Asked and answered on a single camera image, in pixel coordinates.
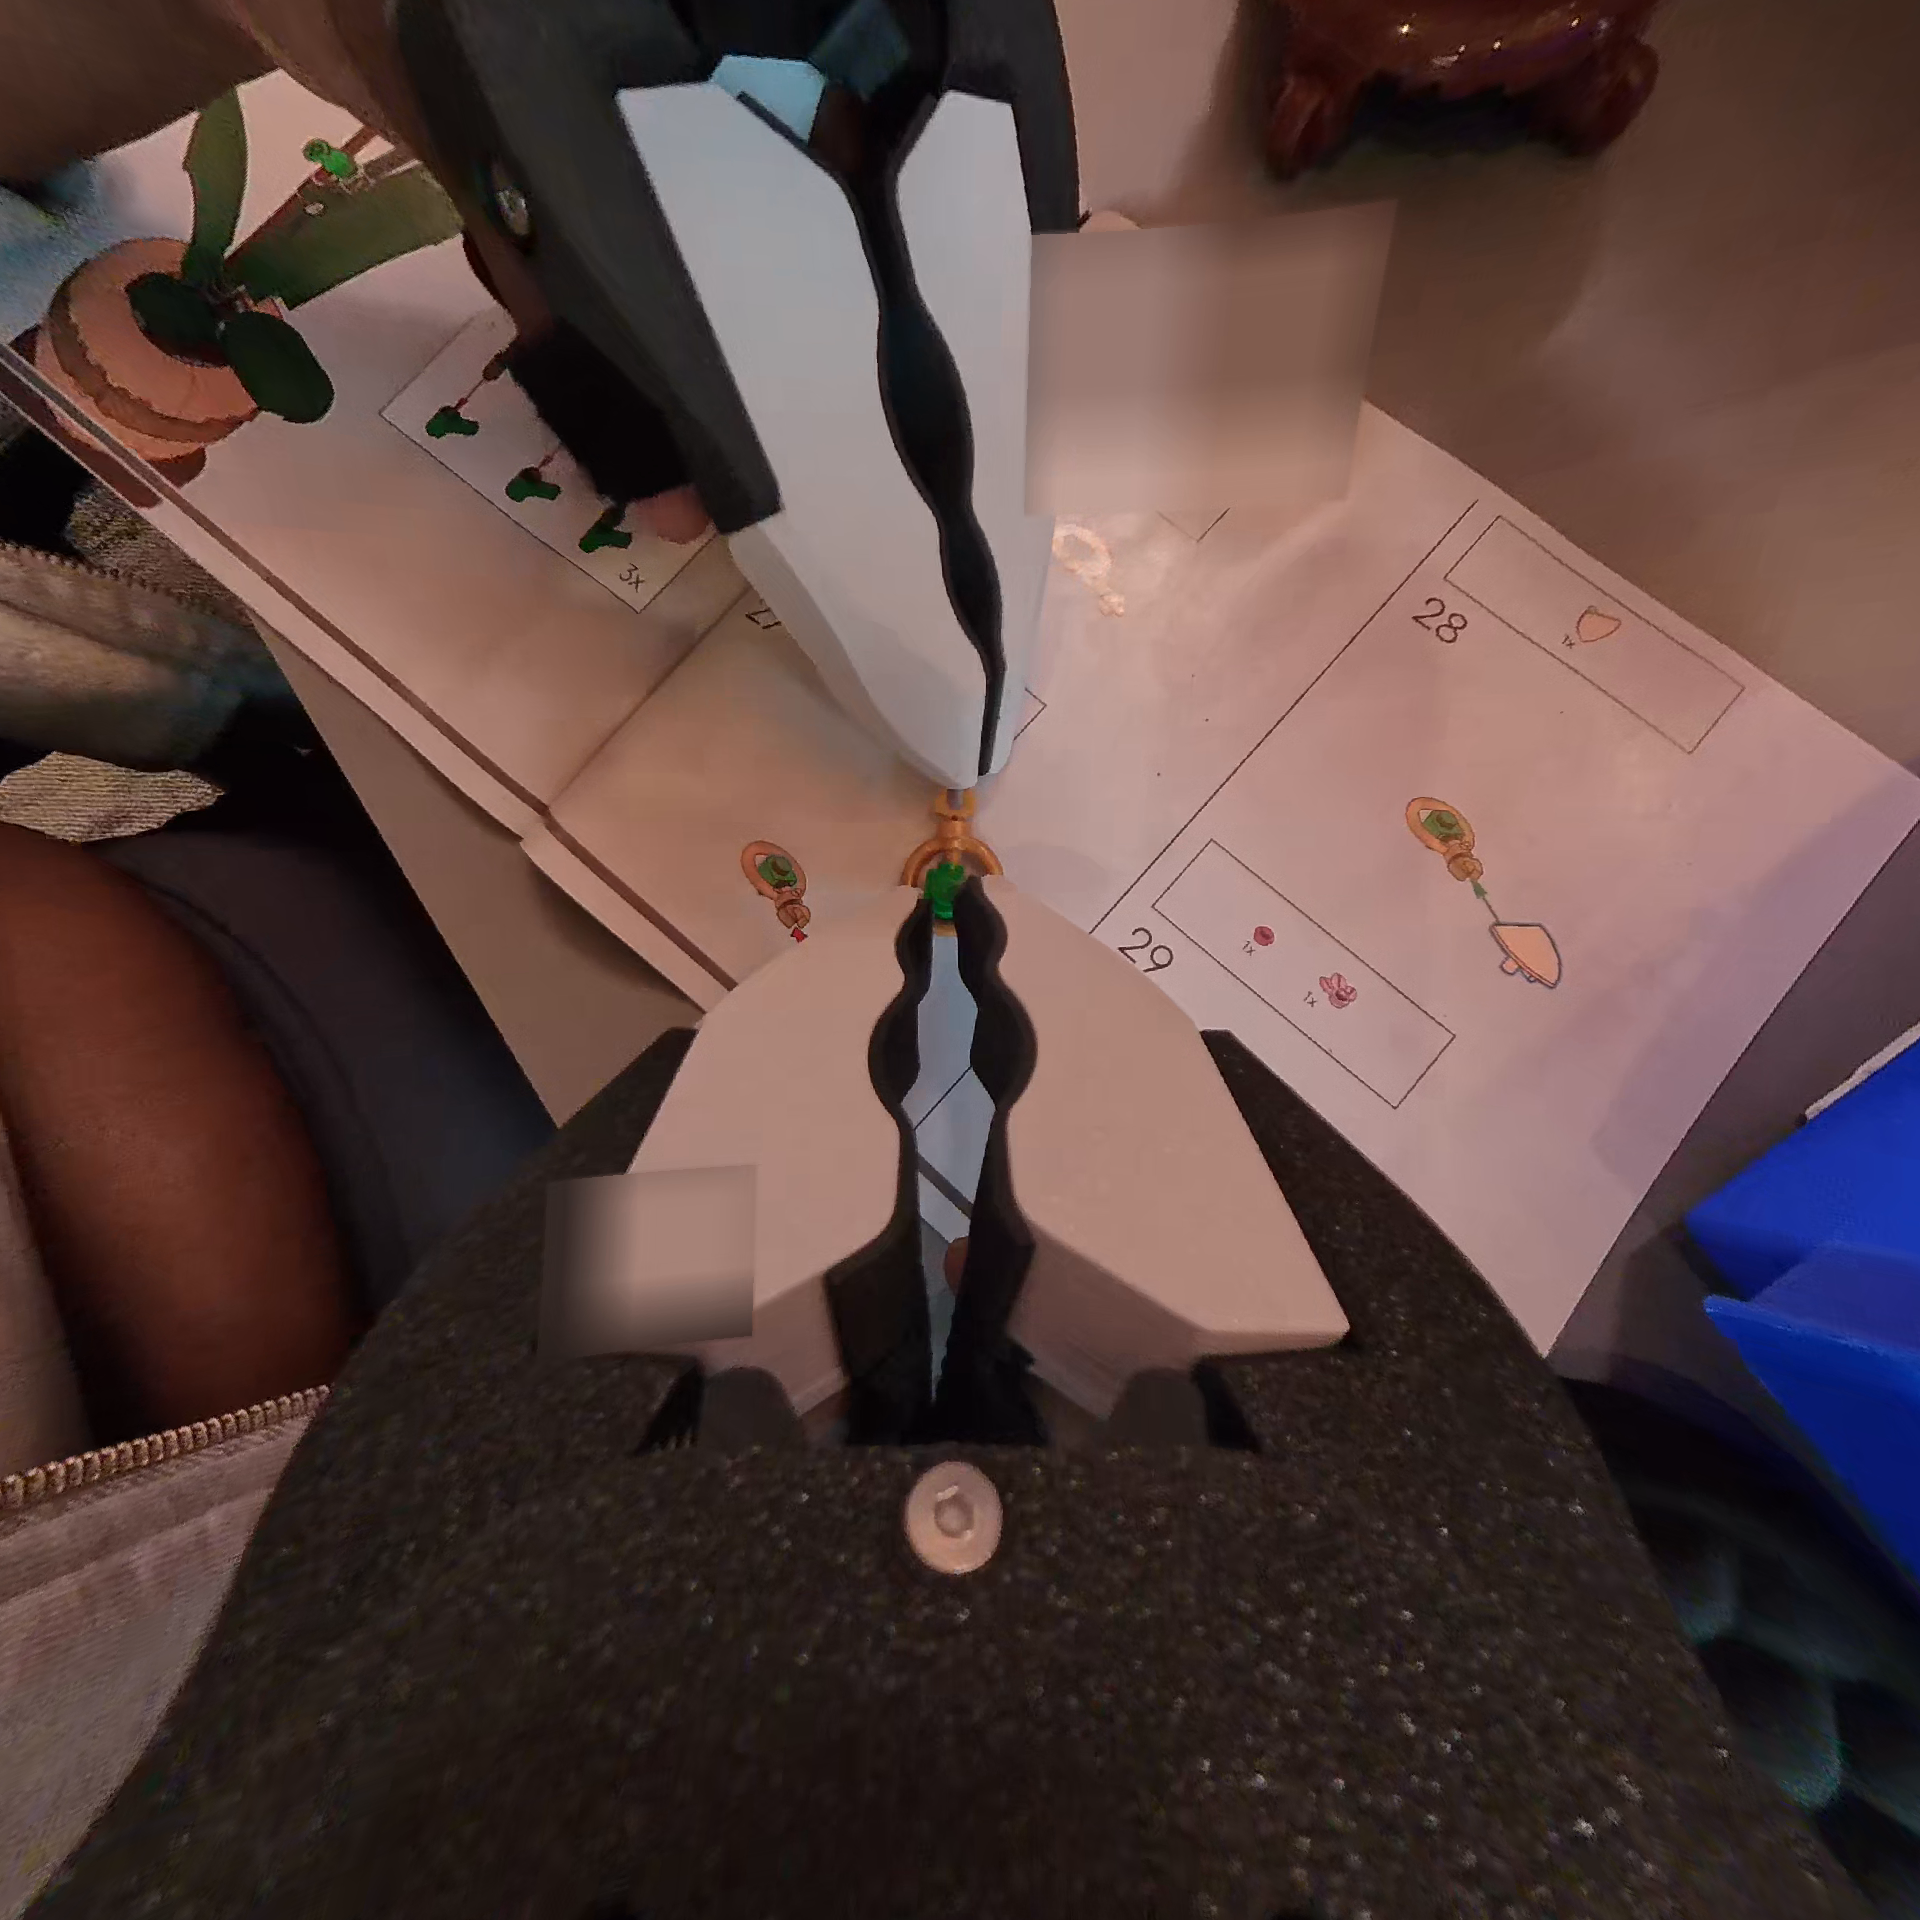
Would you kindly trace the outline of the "blue box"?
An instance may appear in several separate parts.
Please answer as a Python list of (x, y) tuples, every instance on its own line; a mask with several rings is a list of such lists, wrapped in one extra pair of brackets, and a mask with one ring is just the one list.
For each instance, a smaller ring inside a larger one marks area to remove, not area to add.
[(1715, 1330), (1907, 1589), (1918, 1577), (1918, 1037), (1685, 1216)]

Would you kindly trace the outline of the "grey zippered garment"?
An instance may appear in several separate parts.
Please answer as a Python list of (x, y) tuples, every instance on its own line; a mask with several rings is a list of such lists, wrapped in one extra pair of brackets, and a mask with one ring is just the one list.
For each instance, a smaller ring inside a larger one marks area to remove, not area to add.
[(307, 1386), (5, 1479), (5, 1918), (24, 1912), (158, 1733), (326, 1399)]

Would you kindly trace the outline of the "grey cloth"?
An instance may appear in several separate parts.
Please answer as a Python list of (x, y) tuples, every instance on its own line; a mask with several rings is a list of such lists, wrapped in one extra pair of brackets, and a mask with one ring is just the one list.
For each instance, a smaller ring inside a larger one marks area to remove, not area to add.
[(274, 794), (318, 742), (228, 589), (12, 412), (3, 735), (5, 825), (69, 846)]

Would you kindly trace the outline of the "building instruction booklet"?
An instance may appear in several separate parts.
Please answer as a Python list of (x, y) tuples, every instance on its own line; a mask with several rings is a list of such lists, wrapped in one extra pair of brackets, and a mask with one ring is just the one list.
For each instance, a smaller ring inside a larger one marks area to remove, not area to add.
[[(454, 239), (294, 317), (336, 400), (220, 428), (160, 528), (701, 1006), (930, 826), (719, 535), (604, 514)], [(1343, 498), (1063, 517), (1013, 881), (1231, 1031), (1431, 1214), (1538, 1349), (1742, 1047), (1915, 825), (1915, 776), (1372, 406)]]

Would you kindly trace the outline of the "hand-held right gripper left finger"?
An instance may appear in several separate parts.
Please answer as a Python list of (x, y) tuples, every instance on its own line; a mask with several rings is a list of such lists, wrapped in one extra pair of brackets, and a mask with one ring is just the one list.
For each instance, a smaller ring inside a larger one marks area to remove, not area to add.
[(896, 1338), (923, 1343), (917, 1176), (872, 1042), (918, 991), (894, 887), (748, 975), (699, 1023), (637, 1150), (637, 1332), (762, 1368), (796, 1412), (847, 1407)]

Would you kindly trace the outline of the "person's left forearm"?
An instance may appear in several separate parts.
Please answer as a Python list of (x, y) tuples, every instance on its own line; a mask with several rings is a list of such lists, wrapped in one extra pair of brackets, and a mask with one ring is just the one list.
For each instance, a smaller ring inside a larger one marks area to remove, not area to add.
[(386, 5), (5, 1), (3, 177), (47, 177), (274, 69), (391, 144), (424, 144)]

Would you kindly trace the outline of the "brown glossy ornament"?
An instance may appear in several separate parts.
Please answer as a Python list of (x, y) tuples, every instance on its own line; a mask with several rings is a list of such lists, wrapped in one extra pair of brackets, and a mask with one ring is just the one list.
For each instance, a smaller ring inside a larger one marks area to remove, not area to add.
[(1603, 152), (1647, 102), (1654, 1), (1284, 1), (1262, 151), (1277, 177), (1333, 158), (1372, 94), (1496, 95), (1560, 152)]

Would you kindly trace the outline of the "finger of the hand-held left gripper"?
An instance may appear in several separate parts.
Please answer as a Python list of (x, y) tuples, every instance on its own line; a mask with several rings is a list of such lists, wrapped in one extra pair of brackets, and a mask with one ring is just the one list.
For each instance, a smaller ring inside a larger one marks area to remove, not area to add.
[(906, 478), (880, 537), (882, 625), (896, 656), (880, 706), (901, 754), (944, 784), (1007, 758), (1023, 719), (1051, 561), (1026, 508), (1031, 225), (1015, 112), (946, 90), (899, 161), (903, 264), (946, 351), (957, 412), (944, 453), (966, 468), (946, 508)]
[(988, 673), (882, 409), (845, 188), (711, 82), (616, 108), (774, 478), (778, 505), (727, 532), (734, 561), (867, 732), (928, 776), (975, 776)]

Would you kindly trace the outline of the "gold ring brick piece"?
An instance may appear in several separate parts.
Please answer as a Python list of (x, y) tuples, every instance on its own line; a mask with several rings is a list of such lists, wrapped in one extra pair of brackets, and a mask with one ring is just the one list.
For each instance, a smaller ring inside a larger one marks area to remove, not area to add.
[(955, 858), (962, 861), (972, 879), (1003, 876), (999, 855), (975, 831), (975, 791), (972, 785), (944, 785), (936, 791), (933, 804), (933, 831), (906, 858), (901, 884), (912, 890), (918, 905), (926, 905), (930, 932), (936, 940), (955, 942), (957, 926), (936, 922), (930, 905), (923, 898), (920, 881), (930, 865)]

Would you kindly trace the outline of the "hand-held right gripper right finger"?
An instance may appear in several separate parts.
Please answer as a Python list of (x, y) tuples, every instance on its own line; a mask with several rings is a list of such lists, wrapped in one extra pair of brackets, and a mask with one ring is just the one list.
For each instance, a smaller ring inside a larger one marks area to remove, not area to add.
[(955, 1304), (955, 1400), (1031, 1425), (1026, 1375), (1109, 1412), (1150, 1368), (1350, 1330), (1189, 1015), (1007, 879), (955, 901), (992, 1104)]

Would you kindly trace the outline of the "person's leg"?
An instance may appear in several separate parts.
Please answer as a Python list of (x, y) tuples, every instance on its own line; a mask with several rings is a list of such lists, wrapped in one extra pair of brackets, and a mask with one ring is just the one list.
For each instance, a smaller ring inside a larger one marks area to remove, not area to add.
[(363, 1335), (318, 1144), (211, 952), (103, 855), (3, 837), (7, 1183), (118, 1442), (331, 1383)]

